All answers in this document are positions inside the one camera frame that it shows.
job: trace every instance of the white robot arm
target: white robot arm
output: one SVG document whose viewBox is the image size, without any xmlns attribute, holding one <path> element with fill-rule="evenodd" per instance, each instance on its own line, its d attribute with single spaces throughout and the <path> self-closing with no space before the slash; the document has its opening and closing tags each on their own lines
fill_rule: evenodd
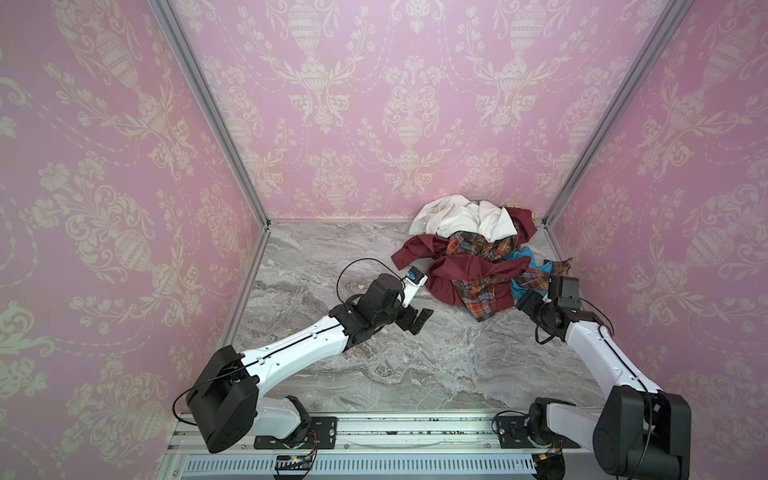
<svg viewBox="0 0 768 480">
<path fill-rule="evenodd" d="M 208 451 L 228 449 L 248 432 L 288 446 L 304 443 L 311 419 L 301 402 L 265 394 L 314 362 L 365 342 L 390 323 L 419 333 L 432 310 L 419 312 L 410 303 L 426 280 L 415 267 L 402 279 L 383 273 L 364 294 L 351 296 L 301 332 L 242 353 L 232 346 L 216 351 L 187 394 Z"/>
<path fill-rule="evenodd" d="M 558 435 L 590 450 L 609 475 L 637 480 L 685 480 L 690 467 L 690 407 L 664 392 L 614 343 L 594 313 L 581 309 L 578 279 L 553 276 L 545 302 L 529 290 L 518 302 L 537 326 L 564 341 L 597 380 L 606 403 L 584 410 L 538 398 L 528 412 L 528 433 L 538 444 Z"/>
<path fill-rule="evenodd" d="M 366 293 L 350 297 L 301 332 L 240 354 L 231 346 L 214 353 L 187 395 L 208 450 L 221 452 L 247 433 L 287 446 L 303 443 L 311 418 L 298 399 L 264 395 L 287 377 L 365 342 L 390 323 L 419 333 L 432 311 L 419 313 L 410 303 L 426 280 L 415 267 L 403 279 L 384 273 Z M 614 343 L 607 327 L 581 309 L 577 279 L 553 277 L 548 296 L 550 303 L 529 290 L 517 307 L 537 325 L 537 341 L 539 328 L 550 335 L 539 343 L 558 337 L 584 360 L 607 401 L 600 411 L 536 399 L 526 421 L 531 440 L 551 445 L 570 439 L 592 451 L 610 475 L 686 479 L 690 408 L 685 400 L 648 379 Z"/>
</svg>

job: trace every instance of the gray marble surface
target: gray marble surface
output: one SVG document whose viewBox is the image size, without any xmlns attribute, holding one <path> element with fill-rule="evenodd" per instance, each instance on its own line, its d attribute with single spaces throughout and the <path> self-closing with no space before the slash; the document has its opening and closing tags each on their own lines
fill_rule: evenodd
<svg viewBox="0 0 768 480">
<path fill-rule="evenodd" d="M 339 303 L 335 285 L 350 261 L 389 256 L 410 237 L 407 223 L 273 223 L 234 346 L 272 343 L 308 327 Z M 528 244 L 552 259 L 542 232 Z M 424 267 L 431 260 L 420 260 Z M 363 293 L 383 267 L 358 262 L 342 278 L 342 298 Z M 389 325 L 367 342 L 317 362 L 273 389 L 310 411 L 527 408 L 537 396 L 598 406 L 602 395 L 564 343 L 539 346 L 534 325 L 515 309 L 478 323 L 421 289 L 417 308 L 435 310 L 413 336 Z"/>
</svg>

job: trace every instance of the black cable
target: black cable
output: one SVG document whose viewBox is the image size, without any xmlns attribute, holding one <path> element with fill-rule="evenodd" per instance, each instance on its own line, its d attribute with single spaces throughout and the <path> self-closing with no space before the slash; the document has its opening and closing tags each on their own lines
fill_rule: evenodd
<svg viewBox="0 0 768 480">
<path fill-rule="evenodd" d="M 602 311 L 602 310 L 600 310 L 599 308 L 597 308 L 597 307 L 596 307 L 596 306 L 595 306 L 595 305 L 594 305 L 592 302 L 590 302 L 589 300 L 587 300 L 587 299 L 585 299 L 585 298 L 581 298 L 581 297 L 578 297 L 578 299 L 579 299 L 579 300 L 581 300 L 582 302 L 587 302 L 587 303 L 589 304 L 589 306 L 591 306 L 592 308 L 594 308 L 595 310 L 597 310 L 597 311 L 598 311 L 598 312 L 599 312 L 599 313 L 600 313 L 602 316 L 604 316 L 604 317 L 605 317 L 605 319 L 608 321 L 608 323 L 610 323 L 610 324 L 611 324 L 611 336 L 614 336 L 614 332 L 615 332 L 616 330 L 614 330 L 614 323 L 613 323 L 613 322 L 611 322 L 611 319 L 609 319 L 609 318 L 608 318 L 608 315 L 606 315 L 605 313 L 603 313 L 603 311 Z"/>
<path fill-rule="evenodd" d="M 524 417 L 527 417 L 527 413 L 518 412 L 517 410 L 501 410 L 499 413 L 493 416 L 493 419 L 491 420 L 491 431 L 494 432 L 496 435 L 499 435 L 498 430 L 495 430 L 493 428 L 493 425 L 498 421 L 498 417 L 502 416 L 505 413 L 518 413 L 519 415 L 523 415 Z"/>
<path fill-rule="evenodd" d="M 302 475 L 301 478 L 299 478 L 298 480 L 304 480 L 304 477 L 306 477 L 310 473 L 310 471 L 312 470 L 312 467 L 315 466 L 315 460 L 317 460 L 317 444 L 318 444 L 317 433 L 314 430 L 310 430 L 310 433 L 312 435 L 314 435 L 315 442 L 314 442 L 314 445 L 312 447 L 312 450 L 310 450 L 310 454 L 307 455 L 306 457 L 304 457 L 303 460 L 306 460 L 307 458 L 311 458 L 312 461 L 310 463 L 309 468 L 306 470 L 306 472 L 304 472 L 304 475 Z M 295 465 L 291 465 L 291 464 L 284 465 L 282 467 L 277 467 L 276 466 L 275 467 L 275 472 L 277 473 L 276 477 L 282 476 L 280 474 L 280 472 L 289 472 L 289 471 L 294 471 L 295 472 L 296 469 L 294 467 L 295 467 Z"/>
<path fill-rule="evenodd" d="M 565 439 L 560 438 L 558 440 L 558 446 L 554 446 L 554 442 L 552 442 L 552 445 L 549 446 L 549 449 L 547 449 L 546 455 L 561 455 L 563 453 L 563 445 L 565 444 Z"/>
<path fill-rule="evenodd" d="M 201 386 L 201 385 L 205 385 L 206 383 L 209 383 L 209 382 L 215 382 L 216 380 L 220 380 L 220 379 L 222 379 L 222 378 L 224 378 L 224 377 L 230 376 L 230 375 L 232 375 L 233 373 L 237 373 L 237 372 L 239 372 L 240 370 L 245 370 L 245 369 L 246 369 L 246 368 L 248 368 L 249 366 L 255 365 L 256 363 L 260 362 L 261 360 L 266 360 L 266 359 L 270 358 L 270 357 L 271 357 L 272 355 L 274 355 L 275 353 L 278 353 L 278 352 L 282 352 L 283 350 L 285 350 L 285 349 L 287 349 L 287 348 L 289 348 L 289 347 L 291 347 L 291 346 L 294 346 L 294 345 L 296 345 L 296 344 L 297 344 L 297 343 L 299 343 L 299 342 L 303 342 L 303 341 L 304 341 L 304 340 L 306 340 L 306 339 L 311 339 L 311 338 L 313 338 L 315 335 L 319 335 L 320 333 L 323 333 L 323 332 L 327 332 L 327 331 L 328 331 L 328 330 L 330 330 L 330 329 L 335 329 L 337 326 L 341 326 L 341 325 L 339 324 L 339 325 L 329 326 L 328 328 L 326 328 L 326 329 L 322 329 L 322 330 L 320 330 L 319 332 L 312 332 L 312 333 L 311 333 L 311 334 L 309 334 L 308 336 L 305 336 L 305 337 L 304 337 L 304 338 L 302 338 L 302 339 L 298 339 L 296 342 L 293 342 L 293 343 L 291 343 L 291 344 L 289 344 L 289 345 L 286 345 L 286 346 L 281 346 L 279 349 L 277 349 L 277 350 L 274 350 L 274 351 L 272 351 L 272 352 L 270 352 L 270 353 L 267 353 L 265 356 L 261 357 L 260 359 L 256 359 L 255 361 L 253 361 L 253 362 L 251 362 L 251 363 L 249 363 L 249 364 L 247 364 L 247 365 L 243 365 L 243 366 L 241 366 L 241 367 L 239 367 L 239 368 L 237 368 L 237 369 L 235 369 L 235 370 L 233 370 L 233 371 L 231 371 L 231 372 L 223 373 L 223 374 L 221 374 L 221 375 L 219 375 L 219 376 L 215 376 L 215 377 L 213 377 L 212 379 L 203 380 L 202 382 L 200 382 L 200 383 L 198 383 L 198 384 L 196 384 L 196 385 L 192 385 L 190 388 L 188 388 L 188 389 L 184 390 L 182 393 L 180 393 L 180 394 L 179 394 L 179 396 L 178 396 L 178 397 L 176 397 L 176 399 L 174 400 L 174 403 L 173 403 L 173 405 L 171 406 L 170 410 L 171 410 L 171 411 L 172 411 L 172 413 L 174 414 L 174 417 L 176 417 L 176 420 L 178 420 L 179 422 L 182 422 L 182 423 L 186 423 L 187 425 L 194 425 L 194 426 L 197 426 L 197 423 L 194 423 L 194 422 L 190 422 L 189 420 L 184 420 L 184 419 L 182 419 L 182 418 L 179 416 L 179 414 L 177 414 L 177 413 L 176 413 L 176 402 L 178 402 L 178 401 L 179 401 L 179 399 L 181 399 L 181 397 L 183 397 L 185 394 L 187 394 L 187 393 L 191 392 L 192 390 L 196 389 L 197 387 L 199 387 L 199 386 Z M 232 361 L 228 362 L 228 363 L 227 363 L 227 364 L 226 364 L 224 367 L 222 367 L 222 369 L 225 369 L 225 368 L 227 368 L 227 367 L 228 367 L 228 366 L 229 366 L 231 363 L 233 363 L 233 362 L 236 362 L 237 360 L 240 360 L 240 358 L 237 358 L 237 359 L 235 359 L 235 360 L 232 360 Z"/>
<path fill-rule="evenodd" d="M 352 261 L 352 262 L 351 262 L 349 265 L 345 266 L 345 267 L 344 267 L 344 270 L 342 270 L 342 271 L 341 271 L 341 273 L 339 273 L 339 278 L 337 278 L 337 279 L 336 279 L 336 296 L 339 298 L 339 301 L 340 301 L 341 303 L 344 303 L 344 304 L 346 305 L 346 302 L 345 302 L 344 300 L 341 300 L 341 295 L 339 294 L 339 282 L 341 281 L 341 276 L 344 274 L 344 272 L 346 272 L 346 269 L 350 268 L 350 267 L 351 267 L 352 265 L 354 265 L 355 263 L 357 263 L 357 262 L 360 262 L 360 261 L 363 261 L 363 260 L 373 260 L 374 262 L 379 262 L 379 263 L 381 263 L 381 264 L 382 264 L 382 266 L 383 266 L 384 268 L 386 268 L 387 270 L 389 270 L 389 271 L 392 273 L 392 275 L 394 275 L 394 276 L 395 276 L 395 278 L 397 278 L 398 280 L 400 280 L 400 283 L 402 283 L 402 288 L 403 288 L 403 289 L 405 289 L 405 288 L 406 288 L 406 282 L 405 282 L 405 280 L 404 280 L 404 279 L 405 279 L 405 277 L 403 277 L 403 278 L 400 278 L 400 277 L 398 277 L 398 276 L 397 276 L 397 273 L 395 273 L 395 271 L 394 271 L 394 270 L 392 270 L 391 268 L 389 268 L 388 266 L 386 266 L 386 265 L 384 264 L 384 262 L 382 262 L 381 260 L 377 260 L 376 258 L 370 258 L 370 257 L 366 257 L 366 258 L 359 258 L 359 259 L 357 259 L 357 260 L 353 260 L 353 261 Z"/>
<path fill-rule="evenodd" d="M 600 333 L 600 337 L 603 340 L 605 340 L 605 335 L 603 335 L 603 332 L 602 332 L 602 330 L 600 330 L 599 327 L 598 327 L 598 333 Z M 646 399 L 648 401 L 648 437 L 645 439 L 645 447 L 643 447 L 643 454 L 640 455 L 640 461 L 637 463 L 637 466 L 632 471 L 632 475 L 634 475 L 635 473 L 637 473 L 637 470 L 640 469 L 640 465 L 642 465 L 643 460 L 645 459 L 645 454 L 648 451 L 648 445 L 650 444 L 650 436 L 651 436 L 651 434 L 654 431 L 654 402 L 653 402 L 653 400 L 650 399 L 650 390 L 648 390 L 648 387 L 646 387 L 645 384 L 643 383 L 643 381 L 640 380 L 640 376 L 637 373 L 633 372 L 631 368 L 629 368 L 627 363 L 625 363 L 624 360 L 619 356 L 619 354 L 616 353 L 616 350 L 614 350 L 614 347 L 612 347 L 609 342 L 606 342 L 605 344 L 608 345 L 608 348 L 611 349 L 611 351 L 614 353 L 616 358 L 618 358 L 619 361 L 621 362 L 621 364 L 624 365 L 624 368 L 626 368 L 627 371 L 630 372 L 634 376 L 634 378 L 636 378 L 637 381 L 645 389 L 645 395 L 643 396 L 643 404 L 645 404 Z"/>
<path fill-rule="evenodd" d="M 536 330 L 534 330 L 534 338 L 536 338 L 536 343 L 538 343 L 539 345 L 545 345 L 545 344 L 549 343 L 549 342 L 550 342 L 552 339 L 554 339 L 554 337 L 555 337 L 555 334 L 554 334 L 554 333 L 552 333 L 552 334 L 551 334 L 550 336 L 548 336 L 548 337 L 547 337 L 547 338 L 546 338 L 544 341 L 541 341 L 541 340 L 539 340 L 539 339 L 538 339 L 538 329 L 539 329 L 540 327 L 541 327 L 541 326 L 540 326 L 540 325 L 537 323 L 537 324 L 536 324 Z"/>
<path fill-rule="evenodd" d="M 232 360 L 231 362 L 229 362 L 228 364 L 226 364 L 226 365 L 224 366 L 224 368 L 226 368 L 228 365 L 230 365 L 230 363 L 236 362 L 237 360 L 239 360 L 239 359 L 235 359 L 235 360 Z M 204 381 L 202 381 L 202 382 L 200 382 L 200 383 L 198 383 L 198 384 L 196 384 L 196 385 L 192 385 L 190 388 L 188 388 L 188 389 L 184 390 L 182 393 L 180 393 L 180 394 L 179 394 L 179 396 L 178 396 L 178 397 L 176 397 L 176 399 L 174 400 L 174 404 L 173 404 L 173 405 L 171 406 L 171 408 L 170 408 L 170 409 L 171 409 L 171 411 L 174 413 L 174 417 L 176 417 L 176 420 L 178 420 L 179 422 L 182 422 L 182 423 L 186 423 L 187 425 L 194 425 L 194 426 L 197 426 L 197 423 L 195 423 L 195 422 L 190 422 L 190 421 L 188 421 L 188 420 L 184 420 L 184 419 L 182 419 L 182 418 L 179 416 L 179 414 L 177 414 L 177 413 L 176 413 L 176 402 L 178 402 L 178 401 L 179 401 L 179 399 L 180 399 L 182 396 L 184 396 L 184 394 L 191 392 L 192 390 L 196 389 L 197 387 L 199 387 L 199 386 L 201 386 L 201 385 L 205 385 L 206 383 L 209 383 L 209 382 L 215 382 L 216 380 L 220 380 L 220 379 L 222 379 L 222 378 L 224 378 L 224 377 L 228 377 L 228 376 L 232 375 L 233 373 L 237 373 L 237 372 L 239 372 L 240 370 L 246 369 L 246 368 L 248 368 L 249 366 L 252 366 L 253 364 L 255 364 L 255 363 L 258 363 L 260 360 L 261 360 L 261 359 L 258 359 L 258 360 L 254 361 L 254 362 L 251 362 L 251 363 L 247 364 L 247 365 L 243 365 L 243 366 L 241 366 L 240 368 L 238 368 L 238 369 L 235 369 L 235 370 L 233 370 L 233 371 L 231 371 L 231 372 L 227 372 L 227 373 L 223 373 L 223 374 L 221 374 L 221 375 L 219 375 L 219 376 L 215 376 L 215 377 L 213 377 L 212 379 L 204 380 Z"/>
</svg>

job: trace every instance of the pink wallpaper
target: pink wallpaper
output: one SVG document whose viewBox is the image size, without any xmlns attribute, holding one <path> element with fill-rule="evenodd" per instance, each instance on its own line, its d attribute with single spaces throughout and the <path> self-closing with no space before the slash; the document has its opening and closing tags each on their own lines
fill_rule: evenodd
<svg viewBox="0 0 768 480">
<path fill-rule="evenodd" d="M 173 0 L 271 218 L 541 214 L 666 0 Z"/>
<path fill-rule="evenodd" d="M 148 3 L 0 32 L 0 478 L 149 480 L 259 229 Z"/>
<path fill-rule="evenodd" d="M 585 298 L 694 413 L 691 478 L 765 478 L 768 2 L 694 2 L 556 225 Z"/>
</svg>

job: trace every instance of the white shirt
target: white shirt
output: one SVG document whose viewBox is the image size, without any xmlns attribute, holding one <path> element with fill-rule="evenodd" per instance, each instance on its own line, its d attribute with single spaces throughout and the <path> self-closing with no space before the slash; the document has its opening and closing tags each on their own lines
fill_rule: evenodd
<svg viewBox="0 0 768 480">
<path fill-rule="evenodd" d="M 459 231 L 479 233 L 489 243 L 518 233 L 507 209 L 485 200 L 477 204 L 464 195 L 448 195 L 426 204 L 408 233 L 447 238 Z"/>
</svg>

